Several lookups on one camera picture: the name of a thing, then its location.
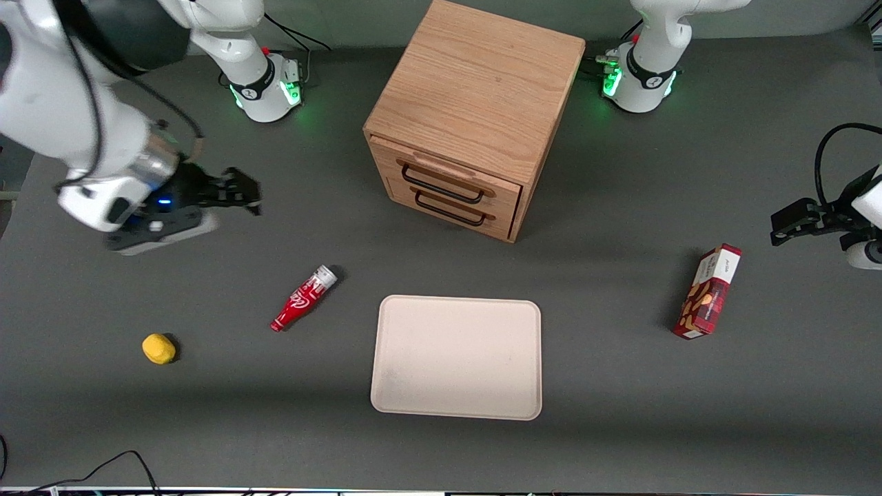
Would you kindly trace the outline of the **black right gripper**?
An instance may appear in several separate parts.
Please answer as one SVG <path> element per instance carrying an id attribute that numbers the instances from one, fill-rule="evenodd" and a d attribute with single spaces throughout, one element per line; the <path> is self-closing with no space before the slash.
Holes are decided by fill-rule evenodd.
<path id="1" fill-rule="evenodd" d="M 242 207 L 262 216 L 260 183 L 228 167 L 220 179 L 194 163 L 183 163 L 164 185 L 145 200 L 141 222 L 145 226 L 198 226 L 205 209 Z"/>

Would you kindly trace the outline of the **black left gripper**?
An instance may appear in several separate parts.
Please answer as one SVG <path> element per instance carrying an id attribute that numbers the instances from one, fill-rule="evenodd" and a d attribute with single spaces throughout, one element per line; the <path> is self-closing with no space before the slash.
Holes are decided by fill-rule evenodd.
<path id="1" fill-rule="evenodd" d="M 812 198 L 800 198 L 771 215 L 772 246 L 803 236 L 841 233 L 841 240 L 863 240 L 863 217 L 852 202 L 863 192 L 862 185 L 846 185 L 840 197 L 826 201 L 823 185 L 815 185 L 819 204 Z"/>

